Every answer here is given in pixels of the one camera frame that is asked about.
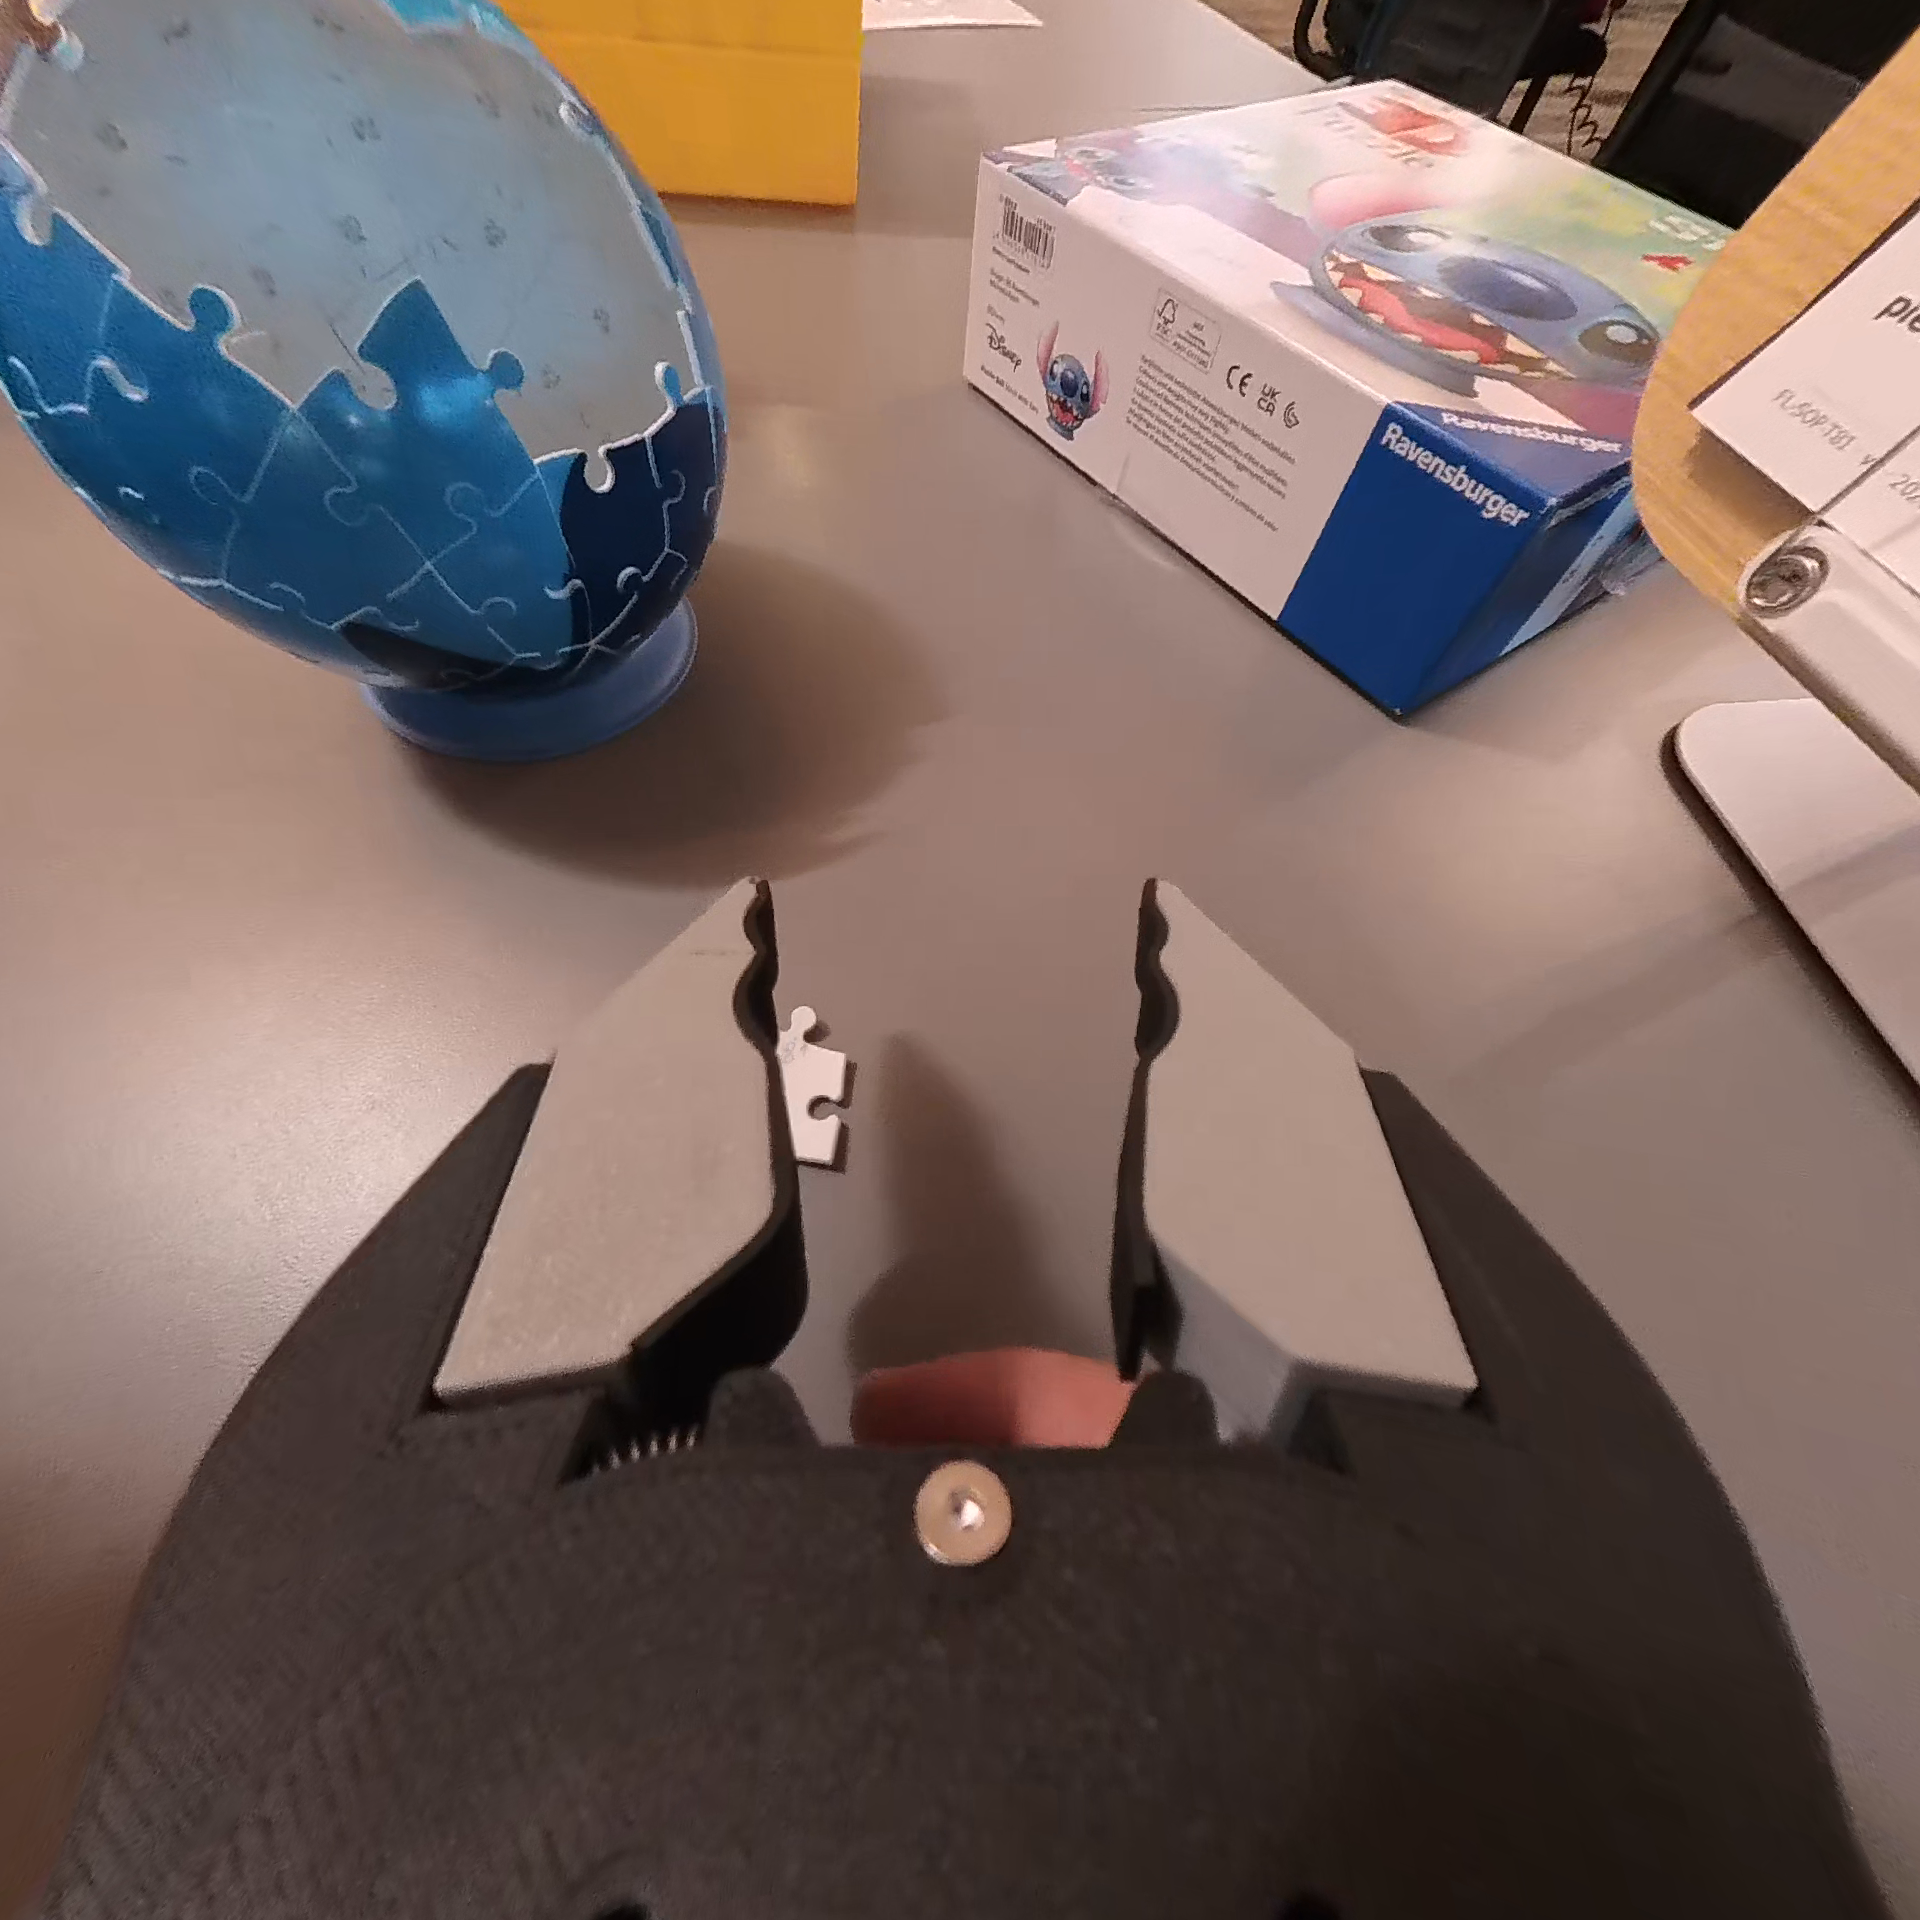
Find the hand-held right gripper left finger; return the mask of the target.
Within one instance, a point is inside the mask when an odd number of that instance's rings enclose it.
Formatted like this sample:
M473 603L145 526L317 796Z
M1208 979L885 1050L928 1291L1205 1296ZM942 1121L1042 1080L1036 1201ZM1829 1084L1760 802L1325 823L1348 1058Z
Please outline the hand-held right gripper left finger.
M798 1202L773 890L737 881L549 1066L435 1396L608 1386L764 1256Z

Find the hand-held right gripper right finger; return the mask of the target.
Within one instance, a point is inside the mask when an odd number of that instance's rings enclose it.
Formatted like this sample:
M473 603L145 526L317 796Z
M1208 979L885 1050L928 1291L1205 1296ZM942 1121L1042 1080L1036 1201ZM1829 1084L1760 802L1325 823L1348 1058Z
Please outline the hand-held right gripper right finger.
M1348 1043L1165 878L1137 924L1121 1372L1181 1376L1226 1446L1325 1392L1456 1414L1478 1378Z

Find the small puzzle piece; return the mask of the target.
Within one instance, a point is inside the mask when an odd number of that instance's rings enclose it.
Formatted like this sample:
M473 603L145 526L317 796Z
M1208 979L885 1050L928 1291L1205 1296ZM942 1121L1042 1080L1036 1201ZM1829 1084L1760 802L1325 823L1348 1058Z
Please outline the small puzzle piece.
M794 1008L780 1028L774 1062L795 1161L842 1168L854 1071L846 1051L828 1043L825 1020L811 1007Z

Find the blue ball stand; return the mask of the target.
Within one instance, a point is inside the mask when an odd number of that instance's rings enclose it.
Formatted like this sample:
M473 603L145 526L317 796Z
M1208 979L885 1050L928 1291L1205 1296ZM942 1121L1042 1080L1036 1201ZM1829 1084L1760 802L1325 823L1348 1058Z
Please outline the blue ball stand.
M606 673L552 690L480 699L362 687L362 697L386 731L428 755L482 763L555 761L630 734L682 694L700 649L696 618L690 601L682 601Z

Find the blue puzzle ball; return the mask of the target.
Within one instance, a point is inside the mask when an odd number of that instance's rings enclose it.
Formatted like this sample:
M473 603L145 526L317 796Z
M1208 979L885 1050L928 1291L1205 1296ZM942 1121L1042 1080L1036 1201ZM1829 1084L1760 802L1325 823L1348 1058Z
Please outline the blue puzzle ball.
M473 705L682 612L730 455L682 241L494 6L5 6L5 390L172 585Z

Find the yellow plastic bin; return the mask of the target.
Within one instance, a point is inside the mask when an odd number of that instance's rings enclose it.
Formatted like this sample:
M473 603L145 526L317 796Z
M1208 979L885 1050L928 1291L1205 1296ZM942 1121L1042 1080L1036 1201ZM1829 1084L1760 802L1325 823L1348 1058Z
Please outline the yellow plastic bin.
M846 56L555 38L546 57L660 195L858 201L859 43Z
M501 2L538 42L598 38L732 54L858 57L861 2Z

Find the white and blue puzzle box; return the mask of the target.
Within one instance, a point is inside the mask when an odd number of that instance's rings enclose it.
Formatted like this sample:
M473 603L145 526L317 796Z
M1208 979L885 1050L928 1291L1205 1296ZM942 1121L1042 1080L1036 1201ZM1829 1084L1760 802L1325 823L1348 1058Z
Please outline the white and blue puzzle box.
M984 154L968 385L1379 710L1627 588L1732 233L1398 81Z

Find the person's right hand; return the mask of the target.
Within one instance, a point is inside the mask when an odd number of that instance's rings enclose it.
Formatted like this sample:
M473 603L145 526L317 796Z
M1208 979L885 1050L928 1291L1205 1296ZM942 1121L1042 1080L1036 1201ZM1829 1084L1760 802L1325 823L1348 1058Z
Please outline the person's right hand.
M1104 1450L1133 1392L1104 1361L969 1351L865 1376L851 1431L873 1450Z

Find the black office chair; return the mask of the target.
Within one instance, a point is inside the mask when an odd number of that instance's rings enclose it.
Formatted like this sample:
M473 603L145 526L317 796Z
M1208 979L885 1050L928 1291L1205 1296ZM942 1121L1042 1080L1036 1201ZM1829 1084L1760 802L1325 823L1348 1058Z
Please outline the black office chair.
M1915 2L1686 2L1593 167L1737 228L1915 27Z

